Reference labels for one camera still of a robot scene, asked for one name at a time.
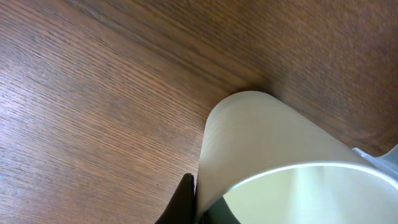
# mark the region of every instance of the black object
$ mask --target black object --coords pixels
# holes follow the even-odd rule
[[[192,174],[185,174],[169,204],[155,224],[192,224],[195,218],[195,185]]]
[[[196,197],[192,174],[185,174],[169,204],[155,224],[194,224]],[[202,216],[200,224],[229,223],[240,224],[232,214],[223,197],[218,199]]]

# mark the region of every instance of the wooden surface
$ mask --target wooden surface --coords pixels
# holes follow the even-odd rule
[[[0,223],[153,223],[237,91],[397,144],[398,2],[0,0],[0,74]]]

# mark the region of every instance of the paper cup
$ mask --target paper cup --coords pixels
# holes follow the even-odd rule
[[[231,95],[210,113],[197,219],[222,199],[241,223],[398,223],[398,184],[274,97]]]

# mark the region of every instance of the white cylindrical object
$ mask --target white cylindrical object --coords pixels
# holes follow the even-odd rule
[[[353,198],[350,202],[344,200],[344,195],[363,188],[366,182],[376,184],[371,184],[371,189],[363,189],[363,197]],[[302,222],[296,222],[300,214],[310,217],[312,212],[319,212],[314,210],[319,208],[319,204],[323,204],[325,209],[358,206],[357,211],[369,208],[364,202],[375,203],[367,202],[367,199],[379,198],[376,203],[384,203],[388,207],[398,205],[398,184],[392,178],[274,97],[245,91],[218,103],[207,119],[198,170],[197,217],[229,192],[225,199],[235,215],[239,214],[237,205],[247,204],[236,218],[243,223],[247,220],[259,222],[261,220],[253,221],[248,217],[261,218],[261,215],[245,217],[245,213],[254,213],[248,209],[258,207],[261,200],[265,200],[263,204],[275,202],[268,198],[272,197],[271,194],[259,194],[257,202],[253,202],[253,195],[258,193],[256,189],[263,192],[278,189],[279,194],[284,195],[278,202],[280,206],[275,206],[275,209],[286,208],[281,214],[286,212],[290,215],[290,221],[275,222],[278,213],[264,209],[262,213],[273,223],[316,223],[330,215],[344,215],[344,212],[334,210],[319,214],[312,220],[301,217]],[[378,191],[384,194],[374,196]],[[305,203],[302,202],[304,195],[308,195]],[[322,200],[311,199],[319,198],[319,195],[324,196]],[[382,215],[384,220],[398,223],[398,213],[390,213],[396,208],[376,211],[370,216]],[[345,219],[341,216],[331,223]]]

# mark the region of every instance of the wooden table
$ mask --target wooden table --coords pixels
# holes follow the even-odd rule
[[[398,143],[398,2],[0,0],[0,223],[153,223],[241,90]]]

